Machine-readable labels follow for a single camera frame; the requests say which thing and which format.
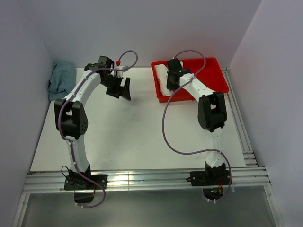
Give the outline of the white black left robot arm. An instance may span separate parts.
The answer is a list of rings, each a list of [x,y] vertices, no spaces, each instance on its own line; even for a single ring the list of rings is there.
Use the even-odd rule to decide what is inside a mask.
[[[85,105],[92,92],[99,86],[106,88],[106,94],[114,98],[131,100],[130,78],[123,78],[123,73],[129,67],[100,56],[99,61],[88,64],[75,88],[63,99],[56,99],[54,103],[56,128],[68,145],[71,159],[69,177],[82,189],[92,184],[90,164],[87,160],[84,135],[89,121],[85,112]]]

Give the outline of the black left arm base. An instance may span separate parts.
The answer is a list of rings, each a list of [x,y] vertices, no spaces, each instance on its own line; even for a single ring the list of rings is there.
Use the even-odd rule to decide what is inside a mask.
[[[86,204],[91,203],[93,201],[96,190],[100,188],[91,181],[94,181],[99,184],[104,190],[107,187],[108,175],[92,175],[90,166],[84,173],[82,172],[82,174],[86,178],[89,178],[91,181],[83,178],[77,172],[73,172],[66,166],[61,167],[61,174],[65,177],[63,189],[65,191],[74,191],[74,201],[76,203]]]

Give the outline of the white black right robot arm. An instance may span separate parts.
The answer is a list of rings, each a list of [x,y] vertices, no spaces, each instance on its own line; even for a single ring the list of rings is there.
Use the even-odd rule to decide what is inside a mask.
[[[182,68],[177,58],[167,61],[167,68],[167,89],[175,90],[169,101],[183,88],[198,102],[198,123],[206,130],[209,141],[209,148],[203,150],[206,153],[205,180],[216,184],[222,177],[221,172],[226,170],[221,138],[227,121],[224,94],[210,89],[191,70]]]

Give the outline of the white t shirt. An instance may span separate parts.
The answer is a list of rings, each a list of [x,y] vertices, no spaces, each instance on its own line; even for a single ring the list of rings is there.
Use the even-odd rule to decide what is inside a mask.
[[[156,86],[156,94],[158,99],[163,99],[164,97],[170,97],[176,89],[167,89],[167,79],[168,79],[168,67],[164,63],[152,65],[154,70],[154,75],[158,85]]]

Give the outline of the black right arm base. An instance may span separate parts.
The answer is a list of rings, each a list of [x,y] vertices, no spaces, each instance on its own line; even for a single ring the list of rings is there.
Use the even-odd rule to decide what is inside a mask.
[[[228,170],[212,171],[192,171],[186,179],[193,187],[202,187],[203,195],[210,200],[223,197],[224,186],[231,186],[232,179]]]

